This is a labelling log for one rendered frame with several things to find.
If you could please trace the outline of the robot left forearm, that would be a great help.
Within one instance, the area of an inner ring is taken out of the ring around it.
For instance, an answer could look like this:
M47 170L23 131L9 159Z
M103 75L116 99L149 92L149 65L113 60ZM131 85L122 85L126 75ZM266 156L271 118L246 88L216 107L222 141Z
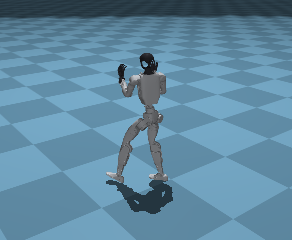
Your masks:
M123 95L126 97L127 95L127 88L128 88L128 85L126 83L126 81L124 79L122 79L122 82L119 83L121 85L121 88L122 88L122 92L123 92Z

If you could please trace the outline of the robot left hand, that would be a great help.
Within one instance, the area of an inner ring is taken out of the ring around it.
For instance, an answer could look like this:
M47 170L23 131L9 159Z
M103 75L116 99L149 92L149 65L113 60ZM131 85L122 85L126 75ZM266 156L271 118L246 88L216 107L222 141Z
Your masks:
M127 68L127 66L125 67L125 64L121 64L118 68L118 75L119 75L119 83L122 83L122 79L125 80L124 75L125 75L125 69ZM125 67L125 68L124 68Z

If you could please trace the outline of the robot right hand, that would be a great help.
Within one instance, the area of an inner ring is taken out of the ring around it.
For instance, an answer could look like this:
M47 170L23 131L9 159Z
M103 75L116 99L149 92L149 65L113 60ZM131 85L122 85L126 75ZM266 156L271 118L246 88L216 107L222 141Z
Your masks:
M152 72L156 72L158 68L158 62L156 63L155 60L151 61L152 63L150 64ZM154 62L154 63L153 63ZM149 64L149 63L148 63Z

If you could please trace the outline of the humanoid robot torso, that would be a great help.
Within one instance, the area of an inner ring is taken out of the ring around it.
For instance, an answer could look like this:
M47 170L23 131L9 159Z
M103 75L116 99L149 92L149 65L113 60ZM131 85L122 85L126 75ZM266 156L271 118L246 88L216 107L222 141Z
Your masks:
M145 73L145 72L144 72ZM150 125L155 124L159 120L159 112L155 110L153 105L158 104L161 96L161 77L156 70L152 75L144 75L140 73L140 82L137 85L138 96L146 112L143 114L144 120L148 118Z

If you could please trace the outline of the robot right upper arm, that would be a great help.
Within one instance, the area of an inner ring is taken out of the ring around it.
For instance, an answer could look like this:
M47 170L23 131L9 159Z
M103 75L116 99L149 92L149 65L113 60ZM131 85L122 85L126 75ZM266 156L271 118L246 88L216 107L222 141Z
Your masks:
M160 75L160 94L164 95L164 94L167 93L167 90L166 90L166 87L167 87L166 79L167 79L167 77L161 72L159 72L159 75Z

